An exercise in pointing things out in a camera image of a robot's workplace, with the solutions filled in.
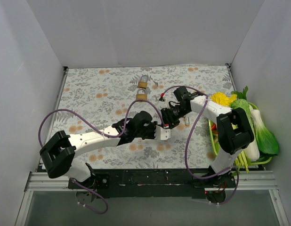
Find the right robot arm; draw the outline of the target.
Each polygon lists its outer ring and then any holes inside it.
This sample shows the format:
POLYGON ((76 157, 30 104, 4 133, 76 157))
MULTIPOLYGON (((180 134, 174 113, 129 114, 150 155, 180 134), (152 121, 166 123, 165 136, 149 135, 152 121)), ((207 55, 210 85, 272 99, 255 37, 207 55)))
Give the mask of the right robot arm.
POLYGON ((173 86, 172 88, 177 103, 161 110, 162 121, 166 127, 173 129, 179 125, 180 118, 191 112, 197 113, 198 117, 204 116, 216 124, 221 147, 205 175, 197 176, 189 167, 186 170, 197 185, 221 186, 242 149, 254 141, 247 114, 240 107, 232 109, 219 105, 199 90, 191 93, 190 87, 173 86))

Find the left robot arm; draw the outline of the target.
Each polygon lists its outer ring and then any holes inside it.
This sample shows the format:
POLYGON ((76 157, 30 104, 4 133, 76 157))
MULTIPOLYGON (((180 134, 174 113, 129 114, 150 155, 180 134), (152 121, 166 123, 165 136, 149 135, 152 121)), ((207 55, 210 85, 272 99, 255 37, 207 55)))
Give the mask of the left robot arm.
POLYGON ((132 142, 135 138, 158 139, 161 126, 146 111, 133 118, 125 118, 100 130, 81 134, 66 134, 61 130, 43 145, 40 156, 49 178, 68 176, 84 188, 94 185, 95 177, 87 164, 77 157, 103 147, 115 147, 132 142))

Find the large brass padlock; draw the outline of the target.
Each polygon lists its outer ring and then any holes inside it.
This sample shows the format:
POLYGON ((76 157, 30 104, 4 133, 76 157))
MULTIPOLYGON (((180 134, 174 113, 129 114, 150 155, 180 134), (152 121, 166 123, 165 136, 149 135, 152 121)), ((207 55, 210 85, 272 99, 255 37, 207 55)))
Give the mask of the large brass padlock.
POLYGON ((146 89, 148 78, 149 78, 149 76, 147 74, 142 75, 137 83, 137 87, 139 89, 146 89))
POLYGON ((147 100, 147 93, 145 89, 139 88, 137 90, 136 100, 147 100))

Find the small brass padlock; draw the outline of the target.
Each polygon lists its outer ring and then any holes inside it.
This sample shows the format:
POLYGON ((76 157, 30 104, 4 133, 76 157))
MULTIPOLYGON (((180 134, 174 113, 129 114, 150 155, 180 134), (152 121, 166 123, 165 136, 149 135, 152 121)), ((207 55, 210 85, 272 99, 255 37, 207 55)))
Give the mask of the small brass padlock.
POLYGON ((184 117, 184 123, 185 123, 185 126, 187 127, 190 125, 189 117, 184 117))

